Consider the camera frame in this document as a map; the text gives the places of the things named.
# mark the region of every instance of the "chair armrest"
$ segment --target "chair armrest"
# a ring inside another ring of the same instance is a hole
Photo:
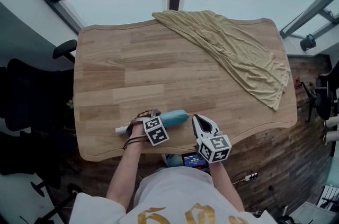
[[[68,40],[58,47],[56,47],[53,51],[53,59],[62,57],[72,51],[76,50],[77,41],[76,40]]]
[[[318,79],[322,81],[322,83],[328,82],[329,74],[319,74]]]
[[[328,82],[326,82],[326,86],[325,86],[325,87],[316,87],[316,88],[314,89],[314,91],[315,91],[315,93],[326,92],[326,96],[327,96],[328,98],[330,98],[331,93],[330,93],[330,91],[329,91],[329,85],[328,85]]]

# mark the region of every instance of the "wooden table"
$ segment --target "wooden table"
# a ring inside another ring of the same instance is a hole
[[[273,21],[236,21],[289,67]],[[256,132],[297,122],[293,78],[275,112],[243,90],[203,49],[155,20],[93,25],[81,30],[75,59],[74,103],[81,156],[101,161],[120,156],[126,136],[114,133],[138,113],[184,109],[213,119],[232,144]],[[144,153],[193,151],[191,118],[167,130],[170,140]]]

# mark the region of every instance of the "yellow cloth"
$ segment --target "yellow cloth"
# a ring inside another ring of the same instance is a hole
[[[152,16],[207,51],[244,90],[278,109],[290,69],[235,22],[212,11],[168,10]]]

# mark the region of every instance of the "black office chair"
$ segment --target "black office chair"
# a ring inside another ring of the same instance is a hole
[[[338,108],[338,102],[334,102],[332,93],[339,88],[339,62],[328,74],[320,74],[318,76],[315,87],[312,82],[309,83],[310,89],[306,87],[304,82],[301,82],[301,84],[306,91],[308,101],[297,108],[309,104],[306,122],[310,121],[313,108],[316,108],[319,117],[323,120],[328,120],[331,116],[331,108]]]
[[[0,132],[0,159],[2,175],[36,173],[46,184],[60,188],[59,155],[38,133],[20,131],[14,137]]]
[[[76,43],[70,40],[56,47],[53,58],[71,56]],[[73,109],[67,105],[73,98],[73,75],[73,69],[46,71],[18,59],[11,59],[7,68],[0,67],[0,117],[5,119],[7,128],[75,128]]]

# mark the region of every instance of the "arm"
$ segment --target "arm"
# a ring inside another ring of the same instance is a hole
[[[227,171],[221,162],[210,164],[211,176],[214,187],[223,195],[239,212],[244,212],[244,205],[235,190]]]
[[[133,126],[131,137],[143,134],[143,124]],[[106,194],[107,199],[116,201],[124,206],[125,209],[127,209],[133,195],[141,150],[142,142],[132,143],[127,146]]]

